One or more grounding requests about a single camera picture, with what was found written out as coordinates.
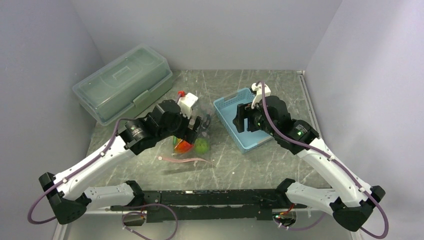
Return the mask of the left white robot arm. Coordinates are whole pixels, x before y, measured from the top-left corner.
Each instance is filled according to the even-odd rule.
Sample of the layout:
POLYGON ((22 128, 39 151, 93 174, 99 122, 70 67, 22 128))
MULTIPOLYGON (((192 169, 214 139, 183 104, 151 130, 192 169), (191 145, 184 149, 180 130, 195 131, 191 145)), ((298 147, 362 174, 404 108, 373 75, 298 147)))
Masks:
POLYGON ((123 128, 115 127, 111 138, 91 155, 63 172, 46 172, 39 177, 52 211, 59 224, 69 224, 87 210, 102 207, 123 207, 137 210, 145 203, 145 194, 135 180, 116 186, 92 187, 91 184, 107 169, 130 160, 153 148, 168 137, 193 144, 209 127, 211 116, 205 114, 190 119, 180 113, 164 113, 157 124, 150 113, 140 118, 128 118, 123 128))

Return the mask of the small green lime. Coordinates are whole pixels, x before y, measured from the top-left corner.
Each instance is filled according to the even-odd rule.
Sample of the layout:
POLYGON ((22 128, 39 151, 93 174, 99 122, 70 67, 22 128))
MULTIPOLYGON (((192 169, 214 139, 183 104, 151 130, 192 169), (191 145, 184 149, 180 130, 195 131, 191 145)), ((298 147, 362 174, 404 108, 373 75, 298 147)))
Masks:
POLYGON ((205 138, 197 138, 194 143, 194 152, 199 155, 206 154, 210 151, 210 144, 205 138))

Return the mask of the clear zip top bag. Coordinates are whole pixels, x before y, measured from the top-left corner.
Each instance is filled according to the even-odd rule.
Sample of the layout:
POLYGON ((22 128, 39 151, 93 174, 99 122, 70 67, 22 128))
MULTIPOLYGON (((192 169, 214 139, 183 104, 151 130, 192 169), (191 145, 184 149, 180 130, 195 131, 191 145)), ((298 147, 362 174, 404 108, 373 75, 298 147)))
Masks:
POLYGON ((159 161, 167 161, 171 163, 190 163, 194 166, 203 162, 213 166, 211 159, 211 136, 210 125, 212 122, 211 113, 203 113, 202 121, 197 129, 197 135, 193 143, 172 137, 172 151, 161 153, 157 159, 159 161))

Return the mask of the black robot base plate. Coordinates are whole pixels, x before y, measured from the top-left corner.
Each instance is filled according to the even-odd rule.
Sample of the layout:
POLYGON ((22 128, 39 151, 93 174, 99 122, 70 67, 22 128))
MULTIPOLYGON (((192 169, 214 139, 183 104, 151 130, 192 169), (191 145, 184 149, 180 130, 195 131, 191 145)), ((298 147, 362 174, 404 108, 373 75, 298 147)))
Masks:
POLYGON ((143 211, 148 223, 186 220, 256 219, 270 221, 279 212, 301 208, 274 189, 149 190, 140 206, 111 206, 113 212, 143 211))

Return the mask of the red orange mango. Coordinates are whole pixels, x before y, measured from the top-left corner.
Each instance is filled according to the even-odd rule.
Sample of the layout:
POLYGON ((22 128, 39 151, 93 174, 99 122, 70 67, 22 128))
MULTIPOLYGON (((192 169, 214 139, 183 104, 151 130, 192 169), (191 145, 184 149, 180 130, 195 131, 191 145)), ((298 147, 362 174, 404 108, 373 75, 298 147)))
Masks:
POLYGON ((180 138, 174 138, 172 144, 173 144, 173 152, 175 154, 187 153, 194 147, 194 144, 188 143, 187 141, 180 138))

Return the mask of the light blue plastic basket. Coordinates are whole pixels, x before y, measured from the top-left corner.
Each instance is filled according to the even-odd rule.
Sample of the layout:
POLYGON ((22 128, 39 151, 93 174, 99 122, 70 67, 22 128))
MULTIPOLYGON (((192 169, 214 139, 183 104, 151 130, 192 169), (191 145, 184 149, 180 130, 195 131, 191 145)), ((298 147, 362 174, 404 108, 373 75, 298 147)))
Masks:
POLYGON ((233 124, 233 119, 237 113, 237 106, 239 104, 251 103, 254 97, 255 95, 250 89, 245 87, 213 102, 220 122, 224 125, 230 137, 243 154, 272 139, 270 135, 261 130, 255 132, 245 130, 239 133, 233 124))

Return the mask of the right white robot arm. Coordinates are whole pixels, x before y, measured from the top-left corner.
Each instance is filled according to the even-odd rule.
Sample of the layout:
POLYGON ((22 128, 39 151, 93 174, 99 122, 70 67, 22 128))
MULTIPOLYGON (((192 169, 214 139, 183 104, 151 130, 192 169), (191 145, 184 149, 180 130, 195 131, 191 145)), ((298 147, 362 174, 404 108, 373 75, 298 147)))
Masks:
POLYGON ((275 189, 275 200, 280 207, 287 208, 291 204, 313 207, 331 215, 351 232, 363 231, 373 210, 378 209, 384 227, 383 233, 376 238, 382 239, 388 234, 388 217, 379 204, 385 190, 379 185, 369 185, 352 173, 309 123, 290 116, 282 100, 272 103, 268 98, 266 103, 238 104, 232 122, 239 133, 267 133, 279 146, 312 166, 332 187, 332 191, 325 191, 286 178, 275 189))

